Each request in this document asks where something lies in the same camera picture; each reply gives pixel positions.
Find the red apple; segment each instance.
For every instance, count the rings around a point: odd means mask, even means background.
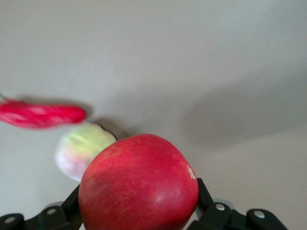
[[[86,230],[180,230],[198,201],[195,173],[167,140],[119,140],[89,164],[79,207]]]

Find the gray surface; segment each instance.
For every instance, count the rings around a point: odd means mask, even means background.
[[[158,134],[213,197],[306,228],[306,1],[0,1],[0,18],[0,93]],[[75,188],[53,160],[70,128],[0,123],[0,216]]]

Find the red object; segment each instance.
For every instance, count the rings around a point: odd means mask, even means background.
[[[190,164],[174,145],[151,134],[104,149],[86,169],[78,195],[87,230],[180,230],[197,201]]]
[[[46,129],[75,124],[86,118],[86,112],[72,105],[26,104],[7,100],[0,103],[0,121],[20,128]]]

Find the apple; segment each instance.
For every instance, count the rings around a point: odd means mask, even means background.
[[[140,134],[94,158],[78,202],[86,230],[180,230],[198,202],[197,178],[173,144]]]
[[[62,173],[80,181],[89,163],[115,141],[100,125],[81,124],[61,137],[55,154],[56,165]]]

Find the metal screw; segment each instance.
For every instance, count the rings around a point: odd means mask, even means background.
[[[261,218],[261,219],[265,218],[265,214],[259,210],[254,211],[254,214],[258,218]]]
[[[15,220],[15,217],[9,217],[5,219],[4,223],[9,224],[9,223],[12,223],[14,220]]]
[[[215,207],[216,207],[217,210],[220,210],[220,211],[224,211],[225,210],[225,206],[222,205],[222,204],[216,204]]]
[[[48,215],[51,215],[51,214],[53,214],[53,213],[55,213],[56,212],[56,210],[54,209],[54,208],[52,208],[52,209],[49,209],[48,211],[47,211],[47,214]]]

